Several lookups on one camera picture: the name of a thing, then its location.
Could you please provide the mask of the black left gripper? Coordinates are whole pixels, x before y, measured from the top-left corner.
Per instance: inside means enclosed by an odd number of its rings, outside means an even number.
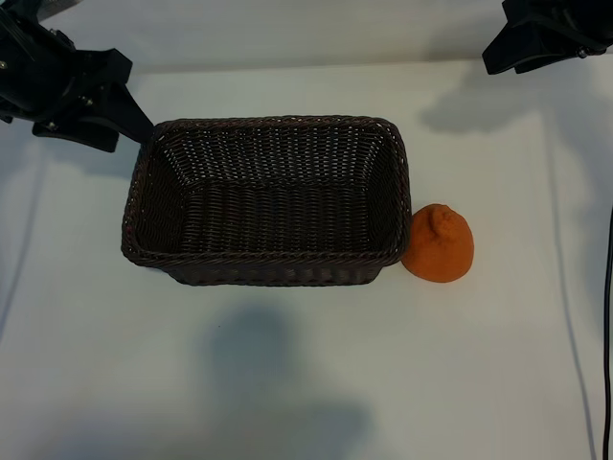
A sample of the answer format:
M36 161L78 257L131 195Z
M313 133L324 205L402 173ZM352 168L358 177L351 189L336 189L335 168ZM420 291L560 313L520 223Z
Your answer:
M114 152L119 136L146 142L153 123L127 89L132 61L116 49L78 50L42 28L1 30L1 120L32 134Z

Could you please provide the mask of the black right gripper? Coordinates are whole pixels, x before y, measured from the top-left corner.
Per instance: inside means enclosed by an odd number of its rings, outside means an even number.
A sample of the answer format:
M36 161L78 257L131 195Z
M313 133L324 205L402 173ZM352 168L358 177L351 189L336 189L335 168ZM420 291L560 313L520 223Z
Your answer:
M604 54L612 45L612 1L504 1L509 26L482 53L489 75L525 74L573 58Z

